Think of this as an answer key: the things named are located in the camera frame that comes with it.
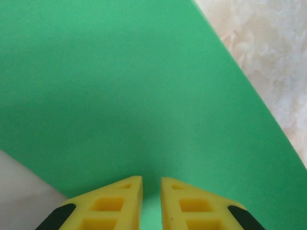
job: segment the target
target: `white marble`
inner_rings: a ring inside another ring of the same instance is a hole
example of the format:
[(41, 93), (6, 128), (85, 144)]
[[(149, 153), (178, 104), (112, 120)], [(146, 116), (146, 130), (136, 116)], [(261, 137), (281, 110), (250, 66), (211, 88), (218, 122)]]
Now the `white marble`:
[[(196, 1), (307, 165), (307, 2)], [(33, 230), (65, 200), (1, 151), (0, 188), (0, 230)]]

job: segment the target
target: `green surface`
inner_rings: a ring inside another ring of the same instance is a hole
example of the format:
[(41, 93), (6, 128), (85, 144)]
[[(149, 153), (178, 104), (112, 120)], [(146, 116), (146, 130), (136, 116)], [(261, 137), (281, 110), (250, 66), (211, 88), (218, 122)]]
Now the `green surface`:
[(307, 226), (307, 173), (188, 0), (0, 3), (0, 149), (71, 197), (142, 175), (142, 229), (171, 176), (271, 230)]

